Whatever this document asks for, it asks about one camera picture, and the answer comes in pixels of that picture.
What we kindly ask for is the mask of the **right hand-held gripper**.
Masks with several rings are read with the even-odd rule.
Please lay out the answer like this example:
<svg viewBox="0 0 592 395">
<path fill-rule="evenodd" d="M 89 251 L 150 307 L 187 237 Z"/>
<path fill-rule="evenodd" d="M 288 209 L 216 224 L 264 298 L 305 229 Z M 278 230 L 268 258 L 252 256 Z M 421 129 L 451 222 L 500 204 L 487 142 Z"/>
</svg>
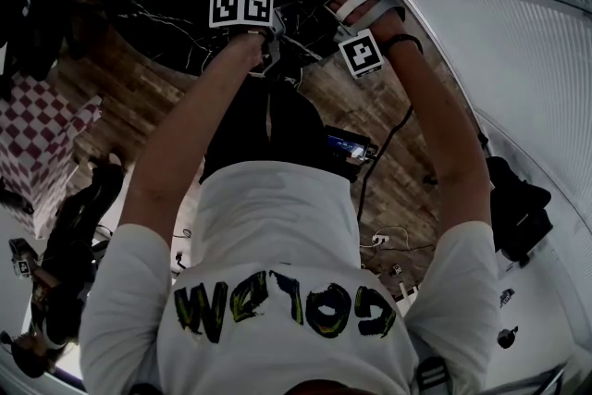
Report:
<svg viewBox="0 0 592 395">
<path fill-rule="evenodd" d="M 370 26 L 391 10 L 396 11 L 401 20 L 405 20 L 405 9 L 395 0 L 377 0 L 356 22 L 348 25 L 347 17 L 368 1 L 370 0 L 347 0 L 336 11 L 336 20 L 339 22 L 336 42 L 355 79 L 381 69 L 384 64 L 383 55 Z"/>
</svg>

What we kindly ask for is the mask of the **person's black trousers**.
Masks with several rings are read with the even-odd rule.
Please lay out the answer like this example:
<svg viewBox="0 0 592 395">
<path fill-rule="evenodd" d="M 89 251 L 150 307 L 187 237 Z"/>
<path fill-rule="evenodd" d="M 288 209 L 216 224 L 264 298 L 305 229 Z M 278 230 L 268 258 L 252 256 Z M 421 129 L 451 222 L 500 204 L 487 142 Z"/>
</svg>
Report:
<svg viewBox="0 0 592 395">
<path fill-rule="evenodd" d="M 359 168 L 329 148 L 327 128 L 315 106 L 287 81 L 247 77 L 210 142 L 200 181 L 248 161 L 312 167 L 351 183 Z"/>
</svg>

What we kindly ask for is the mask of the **person's left forearm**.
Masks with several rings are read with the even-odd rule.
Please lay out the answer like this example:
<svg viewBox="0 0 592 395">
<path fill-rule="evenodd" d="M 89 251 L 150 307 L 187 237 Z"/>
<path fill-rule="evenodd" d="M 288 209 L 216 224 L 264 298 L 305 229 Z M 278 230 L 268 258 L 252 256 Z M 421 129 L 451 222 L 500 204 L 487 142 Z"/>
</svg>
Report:
<svg viewBox="0 0 592 395">
<path fill-rule="evenodd" d="M 234 36 L 154 130 L 135 164 L 119 223 L 174 231 L 210 141 L 248 73 L 262 61 L 264 30 Z"/>
</svg>

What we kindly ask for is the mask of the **person's black shoe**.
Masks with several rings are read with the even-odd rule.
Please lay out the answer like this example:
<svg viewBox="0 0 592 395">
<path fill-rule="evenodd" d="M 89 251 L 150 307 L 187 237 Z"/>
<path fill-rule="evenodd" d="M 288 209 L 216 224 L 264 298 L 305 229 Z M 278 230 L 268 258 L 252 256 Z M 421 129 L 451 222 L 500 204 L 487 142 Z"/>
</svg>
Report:
<svg viewBox="0 0 592 395">
<path fill-rule="evenodd" d="M 301 87 L 302 79 L 303 72 L 300 69 L 295 72 L 282 73 L 278 78 L 278 83 L 293 91 L 298 91 Z"/>
</svg>

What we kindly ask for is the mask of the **black wristband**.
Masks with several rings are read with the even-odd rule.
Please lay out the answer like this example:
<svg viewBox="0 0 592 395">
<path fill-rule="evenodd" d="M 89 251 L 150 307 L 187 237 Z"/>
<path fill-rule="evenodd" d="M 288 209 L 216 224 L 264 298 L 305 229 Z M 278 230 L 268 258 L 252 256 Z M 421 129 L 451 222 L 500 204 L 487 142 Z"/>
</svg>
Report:
<svg viewBox="0 0 592 395">
<path fill-rule="evenodd" d="M 400 34 L 396 34 L 393 35 L 392 37 L 390 37 L 388 40 L 386 40 L 385 42 L 383 42 L 379 49 L 382 52 L 383 56 L 386 56 L 389 52 L 389 49 L 394 46 L 395 44 L 398 43 L 404 43 L 404 42 L 411 42 L 415 45 L 415 47 L 417 48 L 417 50 L 423 54 L 424 53 L 424 48 L 420 42 L 420 40 L 418 38 L 416 38 L 415 36 L 408 34 L 408 33 L 400 33 Z"/>
</svg>

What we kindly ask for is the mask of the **pink white checkered cloth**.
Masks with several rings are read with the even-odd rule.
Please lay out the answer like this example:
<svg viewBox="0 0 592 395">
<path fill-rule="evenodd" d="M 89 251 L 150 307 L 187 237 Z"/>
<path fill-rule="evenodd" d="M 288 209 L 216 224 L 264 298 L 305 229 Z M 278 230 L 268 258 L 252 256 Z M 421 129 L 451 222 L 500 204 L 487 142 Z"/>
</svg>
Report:
<svg viewBox="0 0 592 395">
<path fill-rule="evenodd" d="M 0 182 L 31 212 L 6 210 L 37 240 L 49 237 L 76 170 L 74 143 L 101 116 L 95 95 L 75 108 L 46 81 L 18 77 L 11 99 L 0 99 Z"/>
</svg>

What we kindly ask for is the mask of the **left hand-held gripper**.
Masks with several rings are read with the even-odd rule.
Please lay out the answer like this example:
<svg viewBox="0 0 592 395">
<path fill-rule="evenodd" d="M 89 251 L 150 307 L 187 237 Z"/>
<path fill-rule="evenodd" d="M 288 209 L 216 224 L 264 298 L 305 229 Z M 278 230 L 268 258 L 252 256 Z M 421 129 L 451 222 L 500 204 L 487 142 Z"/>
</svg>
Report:
<svg viewBox="0 0 592 395">
<path fill-rule="evenodd" d="M 275 0 L 209 0 L 210 28 L 245 27 L 250 34 L 262 34 L 265 43 L 262 63 L 250 71 L 256 78 L 264 78 L 280 59 L 279 39 L 285 32 Z"/>
</svg>

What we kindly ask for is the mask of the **black box blue screen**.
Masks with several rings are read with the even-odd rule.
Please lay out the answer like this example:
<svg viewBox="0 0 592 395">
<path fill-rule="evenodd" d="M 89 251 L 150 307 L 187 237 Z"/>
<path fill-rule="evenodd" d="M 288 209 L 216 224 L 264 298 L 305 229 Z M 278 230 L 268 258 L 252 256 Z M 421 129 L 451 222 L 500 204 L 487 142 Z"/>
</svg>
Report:
<svg viewBox="0 0 592 395">
<path fill-rule="evenodd" d="M 374 161 L 378 146 L 369 137 L 325 125 L 327 160 L 331 165 L 362 166 Z"/>
</svg>

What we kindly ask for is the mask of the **person's white printed T-shirt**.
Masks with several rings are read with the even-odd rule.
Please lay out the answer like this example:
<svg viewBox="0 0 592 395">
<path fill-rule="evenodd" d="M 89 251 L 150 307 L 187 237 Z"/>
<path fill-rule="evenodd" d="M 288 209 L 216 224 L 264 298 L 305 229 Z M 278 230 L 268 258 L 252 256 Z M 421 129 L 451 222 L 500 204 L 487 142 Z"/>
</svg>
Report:
<svg viewBox="0 0 592 395">
<path fill-rule="evenodd" d="M 362 269 L 349 182 L 310 167 L 244 162 L 202 186 L 196 264 L 177 278 L 154 231 L 119 227 L 80 328 L 88 395 L 284 395 L 338 382 L 416 395 L 421 340 L 454 395 L 485 385 L 497 337 L 498 265 L 490 226 L 447 230 L 418 297 L 401 314 Z"/>
</svg>

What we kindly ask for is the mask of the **small dark round gadget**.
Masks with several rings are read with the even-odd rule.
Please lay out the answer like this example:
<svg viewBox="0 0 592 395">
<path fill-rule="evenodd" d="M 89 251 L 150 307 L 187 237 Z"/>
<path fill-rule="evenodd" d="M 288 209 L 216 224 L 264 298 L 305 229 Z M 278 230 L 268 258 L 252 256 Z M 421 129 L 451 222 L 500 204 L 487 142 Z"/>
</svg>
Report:
<svg viewBox="0 0 592 395">
<path fill-rule="evenodd" d="M 513 345 L 516 340 L 518 329 L 518 327 L 514 327 L 512 329 L 504 328 L 499 332 L 497 336 L 497 343 L 502 349 L 507 350 Z"/>
</svg>

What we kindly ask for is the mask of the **black office chair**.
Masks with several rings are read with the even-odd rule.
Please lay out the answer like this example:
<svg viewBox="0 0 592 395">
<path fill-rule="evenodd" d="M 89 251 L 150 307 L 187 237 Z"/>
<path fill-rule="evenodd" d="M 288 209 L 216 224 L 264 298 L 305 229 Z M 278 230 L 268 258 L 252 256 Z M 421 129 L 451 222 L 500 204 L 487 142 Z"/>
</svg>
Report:
<svg viewBox="0 0 592 395">
<path fill-rule="evenodd" d="M 483 133 L 478 140 L 484 151 L 491 182 L 490 208 L 495 251 L 521 268 L 530 253 L 553 230 L 546 207 L 551 193 L 530 182 L 521 151 L 504 142 L 497 154 Z"/>
<path fill-rule="evenodd" d="M 63 43 L 72 58 L 82 58 L 72 26 L 75 5 L 75 0 L 0 0 L 0 48 L 6 49 L 0 80 L 21 71 L 44 80 Z"/>
</svg>

